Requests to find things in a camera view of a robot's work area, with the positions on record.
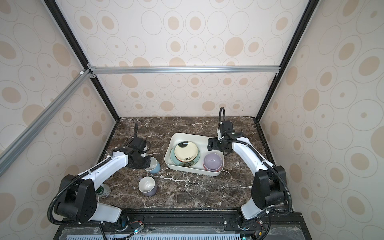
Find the white plastic bin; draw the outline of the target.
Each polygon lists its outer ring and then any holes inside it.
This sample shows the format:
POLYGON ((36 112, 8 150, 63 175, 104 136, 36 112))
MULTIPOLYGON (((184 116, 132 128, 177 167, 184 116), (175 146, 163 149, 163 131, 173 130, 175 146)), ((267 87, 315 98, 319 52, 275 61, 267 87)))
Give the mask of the white plastic bin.
POLYGON ((164 157, 167 166, 176 171, 218 176, 224 168, 224 155, 208 148, 209 137, 176 133, 164 157))

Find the grey purple mug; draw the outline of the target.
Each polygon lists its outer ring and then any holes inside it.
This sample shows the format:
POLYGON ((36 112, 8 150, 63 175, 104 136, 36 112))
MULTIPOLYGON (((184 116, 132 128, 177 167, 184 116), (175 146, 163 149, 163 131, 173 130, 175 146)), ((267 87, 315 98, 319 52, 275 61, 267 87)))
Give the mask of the grey purple mug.
POLYGON ((155 195, 157 192, 156 181, 152 177, 142 178, 139 182, 139 190, 143 195, 147 197, 155 195))

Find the mint green floral plate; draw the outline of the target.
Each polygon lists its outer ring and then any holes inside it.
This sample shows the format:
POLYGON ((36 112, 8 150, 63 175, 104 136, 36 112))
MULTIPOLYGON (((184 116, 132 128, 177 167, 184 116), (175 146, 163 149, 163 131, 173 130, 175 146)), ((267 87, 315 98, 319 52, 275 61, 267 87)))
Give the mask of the mint green floral plate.
POLYGON ((200 159, 200 151, 198 151, 198 154, 197 156, 190 162, 182 162, 180 161, 179 159, 176 158, 176 155, 175 155, 175 149, 176 149, 176 146, 174 146, 171 150, 171 153, 170 153, 170 157, 171 157, 171 161, 176 165, 176 166, 180 166, 180 167, 191 167, 193 165, 195 165, 199 159, 200 159))

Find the lilac purple bowl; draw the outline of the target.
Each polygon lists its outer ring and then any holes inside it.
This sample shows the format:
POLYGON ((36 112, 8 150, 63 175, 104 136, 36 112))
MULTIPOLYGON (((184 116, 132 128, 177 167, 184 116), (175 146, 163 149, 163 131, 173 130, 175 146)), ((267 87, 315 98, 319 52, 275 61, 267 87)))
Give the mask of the lilac purple bowl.
POLYGON ((224 161, 218 154, 207 154, 203 159, 203 167, 206 171, 219 172, 223 167, 224 161))

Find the cream floral plate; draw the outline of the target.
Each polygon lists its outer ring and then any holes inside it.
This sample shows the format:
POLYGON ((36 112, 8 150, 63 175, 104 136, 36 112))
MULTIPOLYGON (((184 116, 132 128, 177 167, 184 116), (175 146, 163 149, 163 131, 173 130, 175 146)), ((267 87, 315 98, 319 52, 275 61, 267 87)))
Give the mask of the cream floral plate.
POLYGON ((198 154, 198 147, 190 141, 184 141, 176 145, 176 158, 182 162, 192 161, 198 154))

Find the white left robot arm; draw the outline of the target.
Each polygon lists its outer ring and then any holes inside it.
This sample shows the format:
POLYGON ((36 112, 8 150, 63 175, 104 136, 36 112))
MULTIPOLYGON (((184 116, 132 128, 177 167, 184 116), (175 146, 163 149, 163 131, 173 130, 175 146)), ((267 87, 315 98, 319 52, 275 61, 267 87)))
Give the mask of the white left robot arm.
POLYGON ((122 168, 148 168, 150 148, 148 141, 134 136, 128 144, 114 149, 112 155, 94 167, 76 176, 66 175, 48 207, 49 222, 53 225, 104 222, 123 227, 127 220, 122 216, 122 209, 99 203, 96 191, 122 168))

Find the light blue mug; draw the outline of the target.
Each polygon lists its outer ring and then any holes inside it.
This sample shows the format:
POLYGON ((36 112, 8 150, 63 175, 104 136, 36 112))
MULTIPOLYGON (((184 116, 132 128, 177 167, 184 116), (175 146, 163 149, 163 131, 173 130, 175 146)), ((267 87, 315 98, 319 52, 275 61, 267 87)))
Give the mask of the light blue mug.
POLYGON ((161 165, 159 164, 157 159, 155 157, 151 157, 150 160, 151 160, 150 166, 147 167, 145 170, 148 173, 150 173, 150 174, 157 174, 157 173, 159 173, 160 170, 161 170, 161 165))

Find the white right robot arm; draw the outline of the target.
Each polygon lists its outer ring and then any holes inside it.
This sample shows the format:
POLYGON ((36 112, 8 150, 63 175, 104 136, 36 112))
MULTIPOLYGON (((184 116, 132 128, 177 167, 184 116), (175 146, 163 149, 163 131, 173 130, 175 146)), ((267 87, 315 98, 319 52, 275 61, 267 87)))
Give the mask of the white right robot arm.
POLYGON ((265 159, 241 131, 235 131, 228 120, 220 120, 217 138, 209 138, 209 151, 223 154, 235 152, 246 163, 254 175, 251 198, 241 206, 246 220, 258 218, 263 214, 285 216, 293 210, 292 195, 286 183, 286 171, 265 159))

